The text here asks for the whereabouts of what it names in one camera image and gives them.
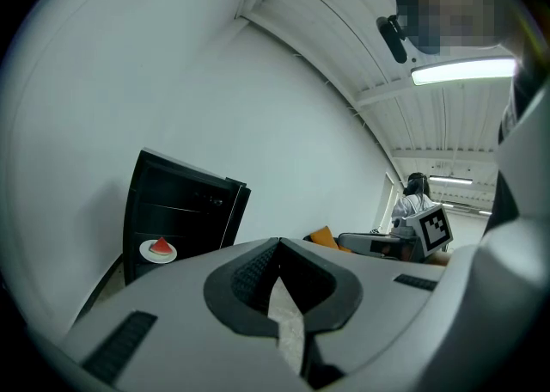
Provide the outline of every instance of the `white shirt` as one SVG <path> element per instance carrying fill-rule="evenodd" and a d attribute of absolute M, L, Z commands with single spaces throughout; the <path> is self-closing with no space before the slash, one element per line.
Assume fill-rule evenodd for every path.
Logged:
<path fill-rule="evenodd" d="M 421 194 L 415 193 L 408 195 L 397 201 L 397 204 L 392 211 L 392 221 L 397 217 L 410 217 L 421 211 L 431 209 L 435 203 L 426 195 L 422 198 Z"/>

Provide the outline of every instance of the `orange cushion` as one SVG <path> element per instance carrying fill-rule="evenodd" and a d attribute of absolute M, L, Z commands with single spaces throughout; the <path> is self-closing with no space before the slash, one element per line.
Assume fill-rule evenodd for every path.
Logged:
<path fill-rule="evenodd" d="M 330 231 L 330 229 L 325 226 L 320 230 L 315 231 L 311 235 L 311 240 L 316 243 L 317 245 L 322 245 L 323 247 L 329 247 L 329 248 L 338 248 L 338 244 L 333 238 L 333 233 Z"/>

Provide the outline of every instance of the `ceiling panel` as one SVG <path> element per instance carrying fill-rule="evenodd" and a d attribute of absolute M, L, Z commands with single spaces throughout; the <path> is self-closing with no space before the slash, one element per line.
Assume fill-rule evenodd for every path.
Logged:
<path fill-rule="evenodd" d="M 394 13 L 395 0 L 260 0 L 243 15 L 293 46 L 333 82 L 364 118 L 401 177 L 420 171 L 471 178 L 475 186 L 469 189 L 434 186 L 434 193 L 443 200 L 461 199 L 487 208 L 497 178 L 492 153 L 510 79 L 394 86 L 408 84 L 415 67 L 507 53 L 500 48 L 450 48 L 427 56 L 407 41 L 409 59 L 398 64 L 376 27 L 377 17 Z M 378 95 L 384 88 L 396 92 Z M 358 104 L 362 93 L 375 99 Z"/>

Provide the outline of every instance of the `ceiling light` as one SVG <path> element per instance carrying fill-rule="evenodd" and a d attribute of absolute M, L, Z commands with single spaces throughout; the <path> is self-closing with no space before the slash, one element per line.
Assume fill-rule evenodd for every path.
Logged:
<path fill-rule="evenodd" d="M 512 77 L 515 72 L 514 58 L 477 58 L 413 68 L 411 76 L 415 85 L 425 85 L 451 80 Z"/>
<path fill-rule="evenodd" d="M 430 181 L 454 182 L 456 184 L 472 184 L 472 180 L 468 178 L 454 178 L 452 176 L 435 176 L 430 177 Z"/>
<path fill-rule="evenodd" d="M 460 213 L 469 213 L 469 209 L 465 209 L 464 207 L 453 207 L 451 209 L 452 211 L 459 211 Z"/>

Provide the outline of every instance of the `black hair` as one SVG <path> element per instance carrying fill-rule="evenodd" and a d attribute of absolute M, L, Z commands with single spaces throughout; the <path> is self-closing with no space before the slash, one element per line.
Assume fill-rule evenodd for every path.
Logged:
<path fill-rule="evenodd" d="M 438 54 L 440 51 L 439 30 L 428 27 L 425 18 L 433 15 L 429 7 L 420 0 L 395 0 L 397 16 L 405 17 L 402 24 L 411 43 L 424 54 Z"/>
<path fill-rule="evenodd" d="M 405 196 L 414 195 L 416 193 L 422 193 L 423 189 L 424 195 L 431 199 L 428 177 L 421 172 L 414 172 L 414 174 L 409 175 L 409 181 L 406 185 L 406 189 L 403 191 L 403 194 Z"/>

